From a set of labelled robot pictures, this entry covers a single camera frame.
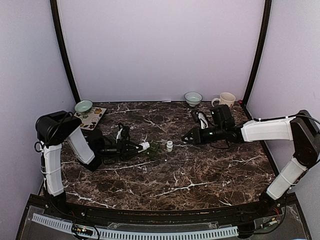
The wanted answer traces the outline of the white pill bottle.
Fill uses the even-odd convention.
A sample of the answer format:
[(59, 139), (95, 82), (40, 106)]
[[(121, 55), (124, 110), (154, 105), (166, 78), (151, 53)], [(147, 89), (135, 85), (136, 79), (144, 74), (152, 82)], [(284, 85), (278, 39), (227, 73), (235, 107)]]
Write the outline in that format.
[(150, 144), (149, 142), (142, 142), (139, 144), (140, 146), (142, 146), (142, 150), (145, 151), (147, 150), (148, 148), (150, 148)]

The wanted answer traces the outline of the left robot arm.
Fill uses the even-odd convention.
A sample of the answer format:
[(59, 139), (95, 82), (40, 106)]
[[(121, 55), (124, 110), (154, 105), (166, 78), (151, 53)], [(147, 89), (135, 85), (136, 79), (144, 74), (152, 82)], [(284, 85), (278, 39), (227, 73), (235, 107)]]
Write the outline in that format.
[(99, 129), (84, 134), (80, 118), (66, 111), (39, 117), (35, 123), (35, 130), (37, 142), (34, 149), (41, 153), (44, 191), (53, 198), (65, 194), (61, 159), (65, 145), (73, 151), (77, 161), (91, 172), (96, 171), (106, 159), (129, 160), (150, 147), (148, 142), (132, 142), (130, 128), (122, 123), (118, 124), (114, 140), (105, 136)]

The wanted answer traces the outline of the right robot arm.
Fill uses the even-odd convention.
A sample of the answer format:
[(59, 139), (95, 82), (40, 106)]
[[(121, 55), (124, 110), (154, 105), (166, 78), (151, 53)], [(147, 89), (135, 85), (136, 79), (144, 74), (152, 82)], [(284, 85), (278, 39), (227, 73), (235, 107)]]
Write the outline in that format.
[(191, 145), (205, 145), (217, 141), (227, 143), (250, 143), (255, 141), (292, 141), (294, 153), (275, 180), (267, 187), (262, 201), (255, 205), (255, 213), (266, 217), (275, 208), (274, 201), (281, 198), (304, 174), (320, 161), (319, 121), (311, 117), (307, 110), (297, 114), (275, 117), (254, 118), (236, 124), (230, 108), (217, 105), (211, 109), (213, 121), (201, 111), (191, 112), (198, 123), (181, 140)]

